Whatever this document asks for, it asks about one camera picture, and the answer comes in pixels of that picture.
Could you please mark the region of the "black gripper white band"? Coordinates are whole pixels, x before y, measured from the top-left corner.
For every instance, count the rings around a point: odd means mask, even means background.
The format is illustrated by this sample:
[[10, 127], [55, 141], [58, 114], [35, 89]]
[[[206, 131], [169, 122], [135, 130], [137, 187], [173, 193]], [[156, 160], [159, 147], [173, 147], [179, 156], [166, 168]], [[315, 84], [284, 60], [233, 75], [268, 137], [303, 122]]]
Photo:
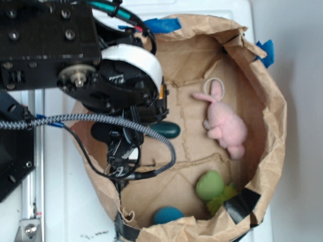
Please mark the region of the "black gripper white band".
[[[159, 122], [168, 115], [167, 88], [161, 64], [143, 47], [118, 44], [104, 49], [99, 67], [68, 66], [59, 73], [58, 87], [95, 113], [120, 115], [135, 109], [142, 124]], [[106, 143], [107, 164], [113, 176], [131, 176], [140, 155], [130, 158], [144, 141], [139, 131], [96, 122], [91, 135]]]

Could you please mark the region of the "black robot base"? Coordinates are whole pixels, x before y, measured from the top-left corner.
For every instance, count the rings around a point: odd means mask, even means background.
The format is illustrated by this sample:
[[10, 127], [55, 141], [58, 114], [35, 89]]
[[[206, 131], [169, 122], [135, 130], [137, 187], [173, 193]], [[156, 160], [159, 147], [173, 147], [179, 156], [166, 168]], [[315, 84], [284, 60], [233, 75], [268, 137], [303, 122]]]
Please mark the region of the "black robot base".
[[[1, 121], [30, 121], [34, 116], [27, 106], [9, 93], [1, 93]], [[4, 201], [34, 169], [33, 129], [1, 128], [1, 201]]]

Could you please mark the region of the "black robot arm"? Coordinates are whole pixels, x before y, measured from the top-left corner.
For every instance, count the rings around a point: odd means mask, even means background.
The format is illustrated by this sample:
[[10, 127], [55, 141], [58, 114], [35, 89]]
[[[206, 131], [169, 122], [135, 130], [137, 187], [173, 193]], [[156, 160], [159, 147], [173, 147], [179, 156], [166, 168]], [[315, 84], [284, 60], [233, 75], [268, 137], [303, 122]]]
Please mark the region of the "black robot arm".
[[[106, 126], [113, 180], [146, 179], [175, 163], [169, 140], [149, 128], [167, 113], [167, 89], [149, 27], [120, 1], [1, 1], [1, 128], [27, 130], [68, 120]], [[35, 117], [11, 91], [59, 88], [88, 114]], [[143, 135], [172, 160], [137, 172], [129, 155]]]

